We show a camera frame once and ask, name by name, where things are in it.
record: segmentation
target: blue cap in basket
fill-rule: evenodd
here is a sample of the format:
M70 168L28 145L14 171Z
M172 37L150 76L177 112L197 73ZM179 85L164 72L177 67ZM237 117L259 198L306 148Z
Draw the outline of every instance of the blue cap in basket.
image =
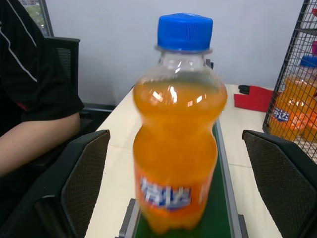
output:
M210 47L213 20L191 13L159 18L158 46L166 50L205 51Z
M303 67L317 67L317 56L303 56L301 60Z

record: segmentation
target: person's arm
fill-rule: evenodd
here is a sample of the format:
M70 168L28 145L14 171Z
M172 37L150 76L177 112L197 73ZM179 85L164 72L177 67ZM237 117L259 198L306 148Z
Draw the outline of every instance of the person's arm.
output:
M0 137L1 177L71 138L83 109L56 50L18 0L0 0L0 82L24 111Z
M0 137L0 177L63 143L77 133L79 114L23 122Z

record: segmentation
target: wire mesh basket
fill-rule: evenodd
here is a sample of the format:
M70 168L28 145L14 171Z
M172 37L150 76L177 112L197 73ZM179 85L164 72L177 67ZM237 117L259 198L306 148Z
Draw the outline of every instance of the wire mesh basket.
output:
M263 130L294 141L317 164L317 0L304 0Z

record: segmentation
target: bottle neck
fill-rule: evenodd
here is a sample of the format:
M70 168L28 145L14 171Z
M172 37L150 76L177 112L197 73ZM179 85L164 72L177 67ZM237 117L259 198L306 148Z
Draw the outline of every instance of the bottle neck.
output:
M205 54L180 54L162 51L159 58L159 65L168 69L196 71L206 65Z

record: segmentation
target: white table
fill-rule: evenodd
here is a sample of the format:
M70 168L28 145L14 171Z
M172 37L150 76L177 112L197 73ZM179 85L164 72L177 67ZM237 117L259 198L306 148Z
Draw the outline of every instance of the white table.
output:
M281 238L257 189L242 131L262 131L265 113L234 107L237 85L226 85L228 102L220 117L222 136L239 214L244 215L250 238ZM135 198L132 144L141 126L132 93L122 100L100 126L109 129L106 166L99 197L86 238L114 238L118 235L130 198Z

